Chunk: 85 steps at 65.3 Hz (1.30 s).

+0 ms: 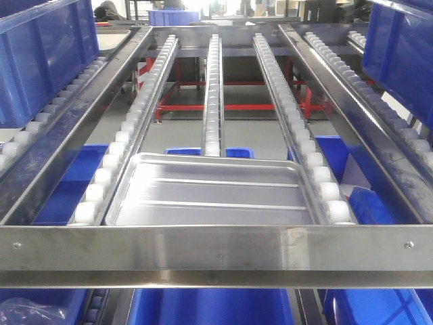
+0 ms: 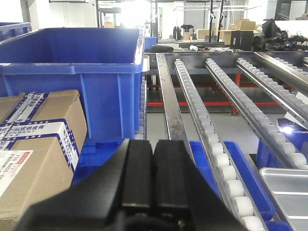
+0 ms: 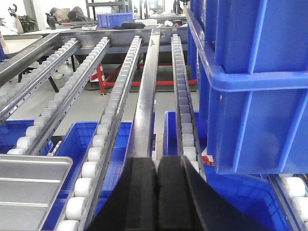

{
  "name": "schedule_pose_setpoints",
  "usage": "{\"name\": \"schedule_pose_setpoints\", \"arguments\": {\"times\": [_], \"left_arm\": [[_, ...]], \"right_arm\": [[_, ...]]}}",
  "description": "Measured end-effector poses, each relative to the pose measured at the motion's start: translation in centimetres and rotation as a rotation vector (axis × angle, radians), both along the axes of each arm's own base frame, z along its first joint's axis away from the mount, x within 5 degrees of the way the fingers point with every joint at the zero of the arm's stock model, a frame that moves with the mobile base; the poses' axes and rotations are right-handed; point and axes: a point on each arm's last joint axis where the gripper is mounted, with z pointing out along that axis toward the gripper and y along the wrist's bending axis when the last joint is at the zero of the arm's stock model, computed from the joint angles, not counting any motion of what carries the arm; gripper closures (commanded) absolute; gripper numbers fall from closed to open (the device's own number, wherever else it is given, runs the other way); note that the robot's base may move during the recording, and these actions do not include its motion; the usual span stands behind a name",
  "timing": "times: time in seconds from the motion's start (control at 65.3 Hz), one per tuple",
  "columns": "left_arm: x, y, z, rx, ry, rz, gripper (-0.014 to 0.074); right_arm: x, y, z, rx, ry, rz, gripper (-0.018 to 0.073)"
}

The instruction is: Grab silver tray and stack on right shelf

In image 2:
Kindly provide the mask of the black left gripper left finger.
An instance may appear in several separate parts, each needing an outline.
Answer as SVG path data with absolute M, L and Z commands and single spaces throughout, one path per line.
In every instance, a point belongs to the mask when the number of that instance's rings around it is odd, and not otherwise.
M 145 140 L 125 140 L 101 166 L 69 189 L 31 205 L 23 231 L 103 231 L 121 213 L 151 207 L 152 148 Z

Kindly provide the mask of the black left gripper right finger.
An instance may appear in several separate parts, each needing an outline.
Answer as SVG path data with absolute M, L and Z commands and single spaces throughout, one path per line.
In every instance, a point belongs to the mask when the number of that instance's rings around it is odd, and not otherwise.
M 154 152 L 155 206 L 177 231 L 244 231 L 194 165 L 182 141 L 160 140 Z

